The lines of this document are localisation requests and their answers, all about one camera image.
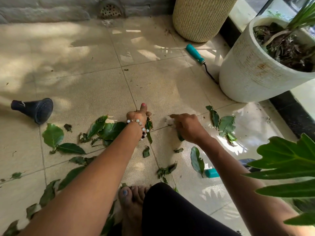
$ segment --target black leggings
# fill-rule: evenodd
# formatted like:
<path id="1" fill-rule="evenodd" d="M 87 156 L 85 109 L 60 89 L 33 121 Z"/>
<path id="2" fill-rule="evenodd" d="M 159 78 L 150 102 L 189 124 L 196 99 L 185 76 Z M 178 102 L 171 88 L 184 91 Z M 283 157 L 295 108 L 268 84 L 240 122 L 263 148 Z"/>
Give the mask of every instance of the black leggings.
<path id="1" fill-rule="evenodd" d="M 165 183 L 152 186 L 144 198 L 142 234 L 240 236 L 197 209 Z"/>

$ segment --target beige ribbed pot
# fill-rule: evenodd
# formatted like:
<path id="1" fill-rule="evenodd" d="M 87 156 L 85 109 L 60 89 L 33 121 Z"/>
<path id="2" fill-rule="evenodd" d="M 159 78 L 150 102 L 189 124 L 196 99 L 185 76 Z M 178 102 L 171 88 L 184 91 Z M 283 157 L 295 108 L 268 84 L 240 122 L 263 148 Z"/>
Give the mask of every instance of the beige ribbed pot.
<path id="1" fill-rule="evenodd" d="M 176 0 L 173 24 L 193 42 L 206 42 L 218 34 L 237 0 Z"/>

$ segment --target big toe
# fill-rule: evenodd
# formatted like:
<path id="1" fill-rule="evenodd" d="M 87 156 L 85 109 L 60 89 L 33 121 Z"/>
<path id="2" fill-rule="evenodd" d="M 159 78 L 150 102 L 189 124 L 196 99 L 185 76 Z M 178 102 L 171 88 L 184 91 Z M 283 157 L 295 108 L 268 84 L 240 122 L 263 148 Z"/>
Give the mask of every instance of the big toe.
<path id="1" fill-rule="evenodd" d="M 128 207 L 132 204 L 132 191 L 128 186 L 121 188 L 118 193 L 120 205 L 122 207 Z"/>

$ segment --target white plant pot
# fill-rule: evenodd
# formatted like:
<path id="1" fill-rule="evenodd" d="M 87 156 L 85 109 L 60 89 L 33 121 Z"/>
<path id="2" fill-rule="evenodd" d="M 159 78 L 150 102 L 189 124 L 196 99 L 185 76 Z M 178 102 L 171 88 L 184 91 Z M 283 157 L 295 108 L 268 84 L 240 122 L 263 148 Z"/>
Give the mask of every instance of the white plant pot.
<path id="1" fill-rule="evenodd" d="M 253 27 L 272 22 L 283 27 L 288 24 L 276 18 L 255 17 L 225 57 L 220 68 L 219 83 L 229 98 L 242 103 L 258 102 L 315 78 L 315 72 L 290 69 L 262 50 L 254 37 Z M 315 45 L 306 31 L 296 31 L 296 35 L 302 44 L 308 47 Z"/>

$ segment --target person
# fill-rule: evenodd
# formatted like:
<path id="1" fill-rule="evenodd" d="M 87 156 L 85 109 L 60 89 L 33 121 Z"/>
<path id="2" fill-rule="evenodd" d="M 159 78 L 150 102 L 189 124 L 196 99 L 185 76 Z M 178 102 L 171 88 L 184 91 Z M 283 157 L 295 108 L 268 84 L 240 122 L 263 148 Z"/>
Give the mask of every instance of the person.
<path id="1" fill-rule="evenodd" d="M 146 104 L 129 112 L 127 119 L 145 123 Z M 201 126 L 196 115 L 170 115 L 183 138 L 198 145 L 218 171 L 227 191 L 253 236 L 314 235 L 313 227 L 285 225 L 298 214 L 279 198 L 258 195 L 264 184 L 242 176 L 248 173 Z M 98 236 L 104 226 L 124 171 L 143 136 L 136 121 L 130 122 L 86 169 L 39 211 L 21 236 Z M 165 183 L 151 188 L 123 187 L 118 197 L 123 211 L 123 236 L 239 234 L 197 209 Z"/>

